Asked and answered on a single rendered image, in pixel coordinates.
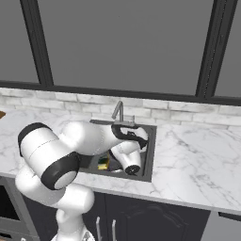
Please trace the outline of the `grey dishwasher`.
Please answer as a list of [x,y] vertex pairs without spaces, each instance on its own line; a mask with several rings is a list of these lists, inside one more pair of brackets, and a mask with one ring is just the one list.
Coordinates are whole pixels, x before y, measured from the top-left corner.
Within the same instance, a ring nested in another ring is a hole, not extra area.
[[211,212],[201,241],[241,241],[241,222]]

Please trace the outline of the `black cupboard door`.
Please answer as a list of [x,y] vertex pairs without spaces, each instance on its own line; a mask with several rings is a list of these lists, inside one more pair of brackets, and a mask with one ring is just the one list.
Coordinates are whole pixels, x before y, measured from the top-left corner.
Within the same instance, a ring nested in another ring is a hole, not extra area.
[[109,238],[117,241],[201,241],[210,211],[156,201],[106,195]]
[[[108,241],[106,228],[104,194],[95,192],[95,202],[92,208],[83,215],[83,220],[88,230],[93,234],[98,241],[96,231],[96,218],[100,217],[100,229],[102,241]],[[37,230],[40,241],[50,241],[57,232],[56,209],[44,206],[36,201],[32,201],[27,197],[23,197],[29,215]]]

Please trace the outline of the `black window frame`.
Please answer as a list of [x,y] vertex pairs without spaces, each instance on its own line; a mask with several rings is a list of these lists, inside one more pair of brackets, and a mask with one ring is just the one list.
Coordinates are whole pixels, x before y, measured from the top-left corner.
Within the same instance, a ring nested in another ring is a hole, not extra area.
[[201,71],[195,93],[192,95],[162,93],[160,91],[151,92],[149,90],[132,91],[110,88],[84,88],[56,85],[52,76],[38,1],[19,0],[19,2],[21,6],[21,13],[24,17],[24,28],[31,48],[38,81],[36,83],[31,83],[0,80],[0,88],[19,88],[199,104],[241,106],[241,97],[219,97],[215,94],[217,80],[238,0],[213,1],[206,42],[201,60]]

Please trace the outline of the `dark grey sink basin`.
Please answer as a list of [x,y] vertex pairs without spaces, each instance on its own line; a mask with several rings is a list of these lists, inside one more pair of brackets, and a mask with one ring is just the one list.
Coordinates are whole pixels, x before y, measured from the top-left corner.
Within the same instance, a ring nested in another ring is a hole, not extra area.
[[[104,152],[95,156],[84,155],[80,161],[80,172],[97,174],[102,176],[117,177],[135,181],[151,182],[153,175],[153,158],[156,140],[156,126],[140,124],[148,134],[148,145],[145,152],[140,154],[141,167],[140,170],[134,174],[128,175],[124,169],[121,173],[111,173],[108,170],[98,169],[99,158],[108,152]],[[109,166],[118,166],[118,163],[109,156]]]

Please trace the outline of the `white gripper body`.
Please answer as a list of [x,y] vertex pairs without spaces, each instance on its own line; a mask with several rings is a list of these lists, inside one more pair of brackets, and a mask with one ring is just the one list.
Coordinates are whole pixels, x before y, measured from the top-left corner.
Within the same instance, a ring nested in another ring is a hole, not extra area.
[[122,167],[121,162],[119,161],[119,159],[117,158],[117,156],[111,151],[111,149],[109,149],[108,152],[109,152],[111,158],[112,158],[113,160],[115,160],[120,167]]

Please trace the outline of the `grey metal tap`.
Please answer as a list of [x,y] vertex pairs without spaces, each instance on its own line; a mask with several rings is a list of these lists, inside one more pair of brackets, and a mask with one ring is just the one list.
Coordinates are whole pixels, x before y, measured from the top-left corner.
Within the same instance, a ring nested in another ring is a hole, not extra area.
[[124,119],[122,101],[118,101],[111,118],[114,120],[116,124],[123,124],[127,126],[135,125],[135,117],[132,117],[130,121]]

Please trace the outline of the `yellow and green sponge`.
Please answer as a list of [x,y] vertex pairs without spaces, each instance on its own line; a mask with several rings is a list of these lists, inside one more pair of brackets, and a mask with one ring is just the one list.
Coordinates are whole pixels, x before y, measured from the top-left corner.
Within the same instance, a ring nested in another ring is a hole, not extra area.
[[108,170],[109,168],[109,154],[103,154],[98,160],[98,169],[99,170]]

